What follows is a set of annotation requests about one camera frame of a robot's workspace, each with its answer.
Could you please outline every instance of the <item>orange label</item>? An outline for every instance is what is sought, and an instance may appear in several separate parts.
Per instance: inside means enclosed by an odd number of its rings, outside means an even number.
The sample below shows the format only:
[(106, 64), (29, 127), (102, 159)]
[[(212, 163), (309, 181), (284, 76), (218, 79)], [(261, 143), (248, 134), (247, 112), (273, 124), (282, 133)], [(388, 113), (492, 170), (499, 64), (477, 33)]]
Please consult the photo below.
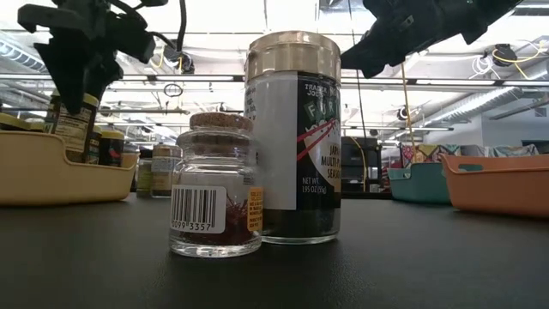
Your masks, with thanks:
[(263, 229), (263, 188), (253, 187), (248, 192), (248, 230)]

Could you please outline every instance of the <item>ceiling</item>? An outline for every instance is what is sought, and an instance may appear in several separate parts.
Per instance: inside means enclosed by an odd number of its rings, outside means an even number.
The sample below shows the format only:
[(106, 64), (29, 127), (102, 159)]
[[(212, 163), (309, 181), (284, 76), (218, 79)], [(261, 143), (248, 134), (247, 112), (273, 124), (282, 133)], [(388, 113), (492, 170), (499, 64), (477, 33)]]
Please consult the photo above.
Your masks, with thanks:
[[(138, 0), (125, 1), (136, 6)], [(282, 30), (307, 30), (322, 33), (331, 38), (342, 51), (359, 40), (360, 36), (375, 21), (375, 17), (364, 7), (361, 1), (352, 1), (353, 18), (348, 12), (347, 1), (334, 0), (187, 0), (188, 26), (185, 35), (184, 51), (189, 53), (195, 62), (197, 75), (237, 75), (244, 74), (244, 62), (247, 48), (254, 39), (265, 33)], [(21, 51), (39, 56), (32, 48), (34, 42), (46, 42), (50, 38), (47, 30), (38, 33), (26, 33), (17, 24), (17, 10), (25, 3), (53, 6), (49, 0), (19, 0), (3, 3), (0, 10), (0, 42), (7, 42)], [(525, 1), (523, 6), (536, 5), (549, 7), (549, 1)], [(179, 28), (178, 1), (171, 0), (167, 6), (142, 9), (140, 13), (148, 21), (148, 30), (165, 34), (175, 39)], [(507, 15), (489, 28), (489, 31), (472, 45), (466, 45), (461, 36), (447, 39), (430, 47), (420, 55), (408, 57), (406, 75), (408, 78), (448, 78), (448, 79), (514, 79), (518, 70), (495, 68), (496, 73), (475, 75), (472, 65), (483, 52), (491, 51), (495, 44), (510, 44), (519, 58), (529, 58), (537, 53), (536, 48), (544, 48), (549, 34), (546, 25), (548, 16), (543, 15)], [(157, 43), (156, 55), (149, 64), (141, 64), (124, 54), (118, 55), (118, 62), (126, 75), (171, 75), (174, 64), (160, 63), (163, 43)], [(546, 49), (524, 64), (523, 69), (546, 60)], [(12, 58), (2, 56), (0, 48), (0, 73), (39, 73), (18, 64)], [(344, 70), (343, 76), (355, 77), (356, 72)], [(401, 77), (400, 67), (387, 67), (379, 77)], [(50, 82), (25, 82), (21, 85), (41, 94), (49, 95)], [(168, 109), (177, 106), (189, 115), (161, 113), (114, 114), (112, 117), (98, 117), (101, 123), (122, 123), (124, 121), (142, 121), (145, 123), (182, 124), (180, 128), (171, 128), (177, 135), (186, 128), (192, 113), (211, 111), (219, 108), (220, 103), (231, 110), (242, 110), (244, 106), (244, 84), (242, 82), (178, 82), (184, 94), (178, 98), (169, 98), (162, 89), (165, 83), (159, 82), (151, 87), (143, 82), (118, 82), (112, 87), (102, 101), (102, 106), (112, 108), (157, 109), (160, 105)], [(417, 111), (418, 117), (428, 117), (443, 109), (448, 104), (467, 96), (464, 91), (452, 88), (437, 87), (430, 89), (410, 88), (408, 98), (410, 107)], [(400, 87), (380, 86), (376, 89), (346, 87), (341, 90), (342, 108), (358, 109), (363, 103), (363, 116), (366, 125), (394, 125), (398, 123), (396, 110), (404, 105), (404, 93)], [(361, 126), (359, 112), (348, 112), (352, 116), (346, 119), (346, 125)]]

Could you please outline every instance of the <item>black label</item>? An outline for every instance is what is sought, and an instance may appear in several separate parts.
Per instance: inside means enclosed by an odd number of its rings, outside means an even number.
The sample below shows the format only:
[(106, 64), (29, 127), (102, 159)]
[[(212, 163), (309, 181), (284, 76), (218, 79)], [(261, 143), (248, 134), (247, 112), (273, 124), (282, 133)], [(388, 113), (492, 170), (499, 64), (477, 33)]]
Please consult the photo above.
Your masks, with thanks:
[(335, 81), (298, 74), (297, 209), (341, 206), (340, 112)]

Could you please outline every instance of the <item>silver metal lid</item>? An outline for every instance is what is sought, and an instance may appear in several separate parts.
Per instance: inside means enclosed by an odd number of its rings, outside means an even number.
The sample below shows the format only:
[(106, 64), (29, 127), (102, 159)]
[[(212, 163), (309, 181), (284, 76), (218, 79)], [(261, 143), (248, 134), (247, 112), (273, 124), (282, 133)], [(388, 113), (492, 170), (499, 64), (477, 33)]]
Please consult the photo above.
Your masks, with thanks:
[(318, 33), (285, 31), (267, 34), (250, 44), (246, 81), (277, 71), (303, 71), (341, 80), (340, 48)]

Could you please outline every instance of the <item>glass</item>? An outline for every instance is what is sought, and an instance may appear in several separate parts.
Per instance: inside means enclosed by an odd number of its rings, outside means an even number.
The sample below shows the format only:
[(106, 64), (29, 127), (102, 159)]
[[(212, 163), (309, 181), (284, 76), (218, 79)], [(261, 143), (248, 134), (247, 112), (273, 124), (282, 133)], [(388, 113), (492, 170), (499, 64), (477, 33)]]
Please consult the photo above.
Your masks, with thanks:
[(228, 258), (259, 248), (262, 188), (256, 186), (252, 142), (245, 130), (213, 126), (191, 125), (178, 138), (184, 158), (173, 174), (172, 251)]

